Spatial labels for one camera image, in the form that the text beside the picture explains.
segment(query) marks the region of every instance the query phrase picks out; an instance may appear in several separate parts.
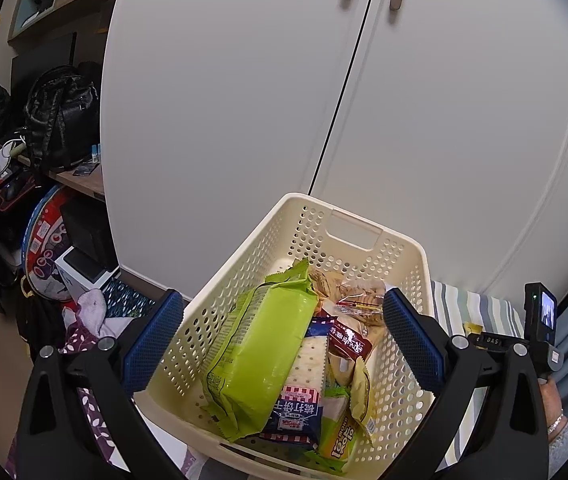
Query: screw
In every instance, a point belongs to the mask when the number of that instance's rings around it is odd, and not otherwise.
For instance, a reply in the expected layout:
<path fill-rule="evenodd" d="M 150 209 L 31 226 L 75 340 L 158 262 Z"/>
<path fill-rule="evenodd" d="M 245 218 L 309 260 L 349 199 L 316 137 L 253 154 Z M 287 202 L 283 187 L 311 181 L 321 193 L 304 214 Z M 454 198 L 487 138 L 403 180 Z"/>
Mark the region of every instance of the screw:
<path fill-rule="evenodd" d="M 39 351 L 39 355 L 43 358 L 49 358 L 54 353 L 54 347 L 46 345 Z"/>
<path fill-rule="evenodd" d="M 526 350 L 526 347 L 522 344 L 522 343 L 515 343 L 513 345 L 513 351 L 520 356 L 525 356 L 528 351 Z"/>
<path fill-rule="evenodd" d="M 452 342 L 453 346 L 455 348 L 459 348 L 460 350 L 468 348 L 468 339 L 466 339 L 463 335 L 454 335 Z"/>
<path fill-rule="evenodd" d="M 112 337 L 103 337 L 97 343 L 97 348 L 104 351 L 110 350 L 113 346 L 115 346 L 115 339 Z"/>

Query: striped fabric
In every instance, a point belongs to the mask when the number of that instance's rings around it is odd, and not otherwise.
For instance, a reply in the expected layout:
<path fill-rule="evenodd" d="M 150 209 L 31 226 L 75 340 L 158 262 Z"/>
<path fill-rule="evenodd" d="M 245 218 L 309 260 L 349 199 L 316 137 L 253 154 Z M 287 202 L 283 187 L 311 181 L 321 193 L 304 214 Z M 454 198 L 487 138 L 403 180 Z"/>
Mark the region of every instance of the striped fabric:
<path fill-rule="evenodd" d="M 463 334 L 462 323 L 472 322 L 483 326 L 486 332 L 523 336 L 524 328 L 520 315 L 508 301 L 482 296 L 440 282 L 431 282 L 430 285 L 435 303 L 435 318 L 448 335 Z M 454 464 L 459 460 L 473 431 L 485 394 L 485 388 L 475 390 L 442 466 Z"/>

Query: sleeve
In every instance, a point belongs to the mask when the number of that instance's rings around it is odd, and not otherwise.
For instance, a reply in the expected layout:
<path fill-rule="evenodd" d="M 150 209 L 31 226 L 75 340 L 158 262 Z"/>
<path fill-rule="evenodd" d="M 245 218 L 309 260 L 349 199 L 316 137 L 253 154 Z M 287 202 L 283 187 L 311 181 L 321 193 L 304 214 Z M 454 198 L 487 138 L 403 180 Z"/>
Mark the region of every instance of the sleeve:
<path fill-rule="evenodd" d="M 548 445 L 548 477 L 551 478 L 568 460 L 568 422 Z"/>

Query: blue and red cracker wrapper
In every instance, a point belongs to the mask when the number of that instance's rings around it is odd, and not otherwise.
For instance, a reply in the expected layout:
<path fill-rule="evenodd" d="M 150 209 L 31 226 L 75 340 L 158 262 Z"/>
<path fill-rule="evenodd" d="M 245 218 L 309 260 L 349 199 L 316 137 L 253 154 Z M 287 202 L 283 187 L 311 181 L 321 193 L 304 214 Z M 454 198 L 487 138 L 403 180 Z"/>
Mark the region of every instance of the blue and red cracker wrapper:
<path fill-rule="evenodd" d="M 334 317 L 314 317 L 260 437 L 306 449 L 317 447 L 321 434 L 321 392 L 326 372 L 328 335 Z"/>

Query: cream plastic basket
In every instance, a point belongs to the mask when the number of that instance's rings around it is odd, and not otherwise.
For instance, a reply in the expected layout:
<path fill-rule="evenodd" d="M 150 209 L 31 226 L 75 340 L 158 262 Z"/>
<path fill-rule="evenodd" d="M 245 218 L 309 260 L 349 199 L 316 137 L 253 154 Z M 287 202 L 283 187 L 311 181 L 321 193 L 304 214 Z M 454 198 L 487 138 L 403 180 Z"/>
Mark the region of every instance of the cream plastic basket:
<path fill-rule="evenodd" d="M 304 257 L 319 269 L 397 285 L 417 311 L 433 315 L 426 254 L 417 242 L 310 196 L 287 194 L 186 307 L 161 364 L 135 400 L 160 428 L 253 476 L 373 480 L 410 439 L 433 401 L 431 393 L 419 389 L 390 334 L 367 364 L 376 406 L 374 443 L 356 442 L 343 476 L 312 469 L 310 460 L 305 465 L 288 462 L 281 444 L 259 438 L 230 443 L 219 436 L 217 426 L 201 409 L 206 400 L 200 366 L 238 294 Z"/>

